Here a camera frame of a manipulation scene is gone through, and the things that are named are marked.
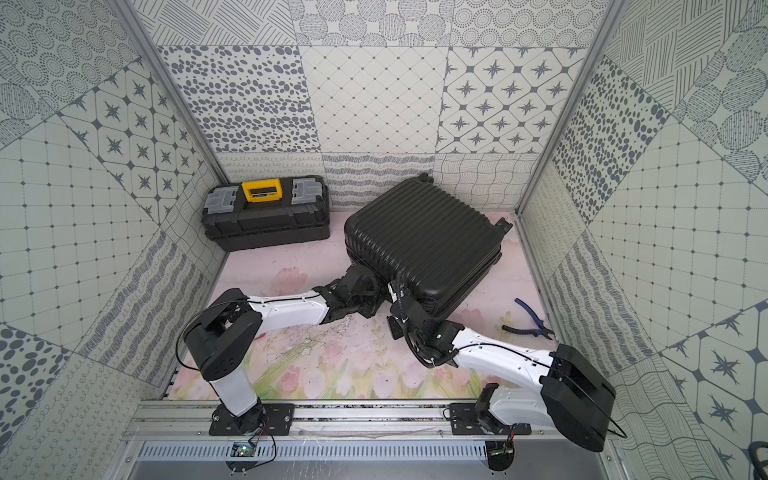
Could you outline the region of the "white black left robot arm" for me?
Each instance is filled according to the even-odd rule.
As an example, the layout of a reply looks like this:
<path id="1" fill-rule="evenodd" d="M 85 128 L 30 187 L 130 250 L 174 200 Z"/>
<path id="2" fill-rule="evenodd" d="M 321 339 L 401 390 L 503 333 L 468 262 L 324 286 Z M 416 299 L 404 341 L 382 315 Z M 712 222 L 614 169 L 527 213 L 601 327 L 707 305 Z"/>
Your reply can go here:
<path id="1" fill-rule="evenodd" d="M 300 294 L 258 297 L 226 290 L 189 321 L 180 334 L 198 371 L 218 396 L 211 436 L 290 431 L 291 406 L 270 412 L 255 393 L 245 357 L 261 334 L 296 326 L 317 326 L 350 314 L 372 317 L 385 300 L 386 287 L 368 268 L 353 265 L 325 286 Z"/>

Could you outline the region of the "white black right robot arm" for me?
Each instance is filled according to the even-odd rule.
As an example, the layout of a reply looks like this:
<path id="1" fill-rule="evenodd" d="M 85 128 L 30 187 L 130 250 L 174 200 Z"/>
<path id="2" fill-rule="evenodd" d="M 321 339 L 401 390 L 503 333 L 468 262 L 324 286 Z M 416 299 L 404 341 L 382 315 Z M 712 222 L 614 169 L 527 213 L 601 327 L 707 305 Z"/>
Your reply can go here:
<path id="1" fill-rule="evenodd" d="M 609 435 L 625 434 L 611 417 L 615 388 L 576 348 L 559 344 L 555 350 L 531 350 L 508 344 L 435 319 L 405 293 L 391 297 L 390 318 L 423 366 L 476 370 L 528 389 L 531 412 L 546 415 L 562 436 L 585 450 L 601 452 Z"/>

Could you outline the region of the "black hard-shell suitcase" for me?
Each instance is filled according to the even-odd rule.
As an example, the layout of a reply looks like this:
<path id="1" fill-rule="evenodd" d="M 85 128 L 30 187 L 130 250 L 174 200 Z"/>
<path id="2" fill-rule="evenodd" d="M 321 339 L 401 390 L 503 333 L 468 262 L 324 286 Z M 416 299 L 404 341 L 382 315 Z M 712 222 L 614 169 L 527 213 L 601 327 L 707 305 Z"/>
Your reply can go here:
<path id="1" fill-rule="evenodd" d="M 491 221 L 422 173 L 352 214 L 344 238 L 352 262 L 385 284 L 402 274 L 427 313 L 446 318 L 499 261 L 511 229 L 505 218 Z"/>

